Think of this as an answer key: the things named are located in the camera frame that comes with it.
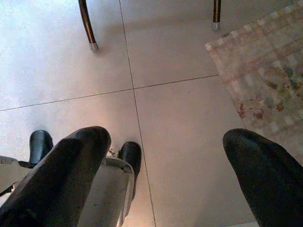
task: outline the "chair leg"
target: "chair leg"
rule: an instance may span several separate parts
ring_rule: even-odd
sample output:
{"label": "chair leg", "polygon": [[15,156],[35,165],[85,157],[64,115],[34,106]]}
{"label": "chair leg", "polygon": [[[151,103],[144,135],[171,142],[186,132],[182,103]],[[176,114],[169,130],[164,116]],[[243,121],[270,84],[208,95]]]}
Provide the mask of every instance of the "chair leg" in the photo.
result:
{"label": "chair leg", "polygon": [[85,28],[85,31],[87,34],[87,38],[89,40],[90,50],[96,51],[98,49],[98,45],[97,45],[95,37],[94,37],[93,29],[91,28],[86,0],[79,0],[79,7],[80,7],[83,25],[84,25],[84,28]]}
{"label": "chair leg", "polygon": [[221,0],[214,0],[213,30],[220,30]]}

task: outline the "tile grout line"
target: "tile grout line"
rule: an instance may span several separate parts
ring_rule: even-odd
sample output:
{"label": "tile grout line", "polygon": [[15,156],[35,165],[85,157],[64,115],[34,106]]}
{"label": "tile grout line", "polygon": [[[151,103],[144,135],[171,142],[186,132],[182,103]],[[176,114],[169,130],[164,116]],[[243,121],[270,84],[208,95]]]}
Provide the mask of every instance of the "tile grout line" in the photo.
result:
{"label": "tile grout line", "polygon": [[191,81],[195,79],[203,79],[203,78],[209,78],[209,77],[217,77],[219,74],[211,75],[211,76],[206,76],[206,77],[196,77],[196,78],[190,78],[190,79],[182,79],[182,80],[176,80],[176,81],[171,81],[171,82],[165,82],[161,84],[153,84],[153,85],[146,85],[142,87],[135,87],[134,89],[141,89],[141,88],[146,88],[146,87],[154,87],[154,86],[161,86],[161,85],[166,85],[166,84],[173,84],[173,83],[179,83],[179,82],[185,82],[185,81]]}
{"label": "tile grout line", "polygon": [[46,102],[46,103],[24,105],[24,106],[19,106],[19,107],[13,107],[13,108],[8,108],[8,109],[3,109],[3,110],[0,110],[0,112],[2,112],[2,111],[8,111],[8,110],[16,110],[16,109],[21,109],[21,108],[26,108],[26,107],[32,107],[32,106],[37,106],[37,105],[44,105],[44,104],[59,103],[59,102],[64,102],[64,101],[71,101],[71,100],[76,100],[76,99],[81,99],[81,98],[89,98],[89,97],[107,95],[107,94],[112,94],[112,93],[117,93],[117,92],[122,92],[122,91],[130,91],[130,90],[133,90],[133,88],[123,89],[123,90],[119,90],[119,91],[110,91],[110,92],[105,92],[105,93],[99,93],[99,94],[90,95],[90,96],[81,96],[81,97],[76,97],[76,98],[67,98],[67,99],[62,99],[62,100],[56,100],[56,101]]}
{"label": "tile grout line", "polygon": [[58,103],[58,102],[64,102],[64,101],[71,101],[71,100],[76,100],[76,99],[81,99],[81,98],[89,98],[89,97],[94,97],[94,96],[107,95],[107,94],[112,94],[112,93],[117,93],[117,92],[122,92],[122,91],[137,90],[137,89],[142,89],[142,88],[146,88],[146,87],[155,87],[155,86],[161,86],[161,85],[166,85],[166,84],[185,82],[185,81],[190,81],[190,80],[195,80],[195,79],[203,79],[203,78],[209,78],[209,77],[216,77],[216,76],[218,76],[218,74],[211,75],[211,76],[206,76],[206,77],[197,77],[197,78],[191,78],[191,79],[177,80],[177,81],[166,82],[166,83],[161,83],[161,84],[147,85],[147,86],[142,86],[142,87],[134,87],[134,84],[132,82],[133,88],[129,88],[129,89],[123,89],[123,90],[118,90],[118,91],[109,91],[109,92],[105,92],[105,93],[98,93],[98,94],[89,95],[89,96],[80,96],[80,97],[76,97],[76,98],[61,99],[61,100],[56,100],[56,101],[51,101],[51,102],[46,102],[46,103],[38,103],[38,104],[32,104],[32,105],[18,106],[18,107],[13,107],[13,108],[7,108],[7,109],[0,110],[0,112],[2,112],[2,111],[8,111],[8,110],[21,109],[21,108],[26,108],[26,107],[32,107],[32,106],[37,106],[37,105],[44,105],[44,104]]}
{"label": "tile grout line", "polygon": [[143,153],[143,159],[144,159],[144,164],[145,164],[145,172],[146,172],[147,184],[148,184],[148,189],[149,189],[149,194],[150,194],[150,199],[151,199],[151,209],[152,209],[153,222],[154,222],[154,226],[157,227],[156,217],[155,217],[155,211],[154,211],[154,205],[153,205],[153,201],[152,201],[151,184],[150,184],[150,180],[148,178],[148,171],[147,171],[147,165],[146,165],[146,159],[145,159],[145,153],[144,153],[144,145],[143,145],[143,140],[142,140],[142,133],[141,133],[141,126],[140,126],[140,120],[139,120],[139,114],[138,114],[136,95],[135,95],[135,92],[134,92],[134,80],[133,80],[131,62],[130,62],[129,53],[128,53],[128,46],[127,46],[127,39],[126,39],[126,33],[125,33],[124,19],[123,19],[123,14],[122,14],[121,0],[119,0],[119,4],[120,4],[120,11],[121,11],[123,32],[124,32],[124,38],[125,38],[126,53],[127,53],[127,58],[128,58],[128,65],[129,65],[129,70],[130,70],[130,75],[131,75],[131,81],[132,81],[132,85],[133,85],[134,104],[135,104],[135,107],[136,107],[136,113],[137,113],[137,119],[138,119],[139,134],[140,134],[140,139],[141,139],[141,144],[142,144],[142,153]]}

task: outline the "floor tile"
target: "floor tile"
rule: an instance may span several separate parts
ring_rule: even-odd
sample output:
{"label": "floor tile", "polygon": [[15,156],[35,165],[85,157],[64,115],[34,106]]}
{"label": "floor tile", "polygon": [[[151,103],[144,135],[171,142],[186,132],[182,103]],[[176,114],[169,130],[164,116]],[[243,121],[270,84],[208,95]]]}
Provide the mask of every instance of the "floor tile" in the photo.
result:
{"label": "floor tile", "polygon": [[254,217],[222,146],[243,127],[218,76],[135,90],[157,227]]}
{"label": "floor tile", "polygon": [[[105,127],[118,150],[126,141],[141,144],[133,91],[36,105],[0,112],[0,155],[29,159],[29,137],[34,130],[47,130],[54,144],[73,131],[92,125]],[[146,169],[138,176],[136,197],[125,226],[153,227],[153,214]]]}
{"label": "floor tile", "polygon": [[134,86],[217,74],[204,44],[289,2],[223,1],[222,29],[214,32],[212,1],[122,0]]}
{"label": "floor tile", "polygon": [[119,0],[87,4],[97,53],[78,1],[1,1],[1,110],[132,88]]}

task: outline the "floral rug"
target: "floral rug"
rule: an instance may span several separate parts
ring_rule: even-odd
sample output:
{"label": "floral rug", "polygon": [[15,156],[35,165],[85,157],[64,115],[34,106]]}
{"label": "floral rug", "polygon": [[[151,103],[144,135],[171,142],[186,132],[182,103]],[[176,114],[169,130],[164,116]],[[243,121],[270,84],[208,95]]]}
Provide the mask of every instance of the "floral rug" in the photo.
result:
{"label": "floral rug", "polygon": [[245,127],[303,164],[303,1],[205,46]]}

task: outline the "rug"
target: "rug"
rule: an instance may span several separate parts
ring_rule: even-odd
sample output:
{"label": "rug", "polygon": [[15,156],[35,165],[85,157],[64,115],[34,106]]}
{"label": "rug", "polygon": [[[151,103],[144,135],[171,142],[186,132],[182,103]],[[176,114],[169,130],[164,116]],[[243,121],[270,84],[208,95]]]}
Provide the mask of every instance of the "rug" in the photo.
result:
{"label": "rug", "polygon": [[244,126],[303,164],[303,1],[205,47]]}

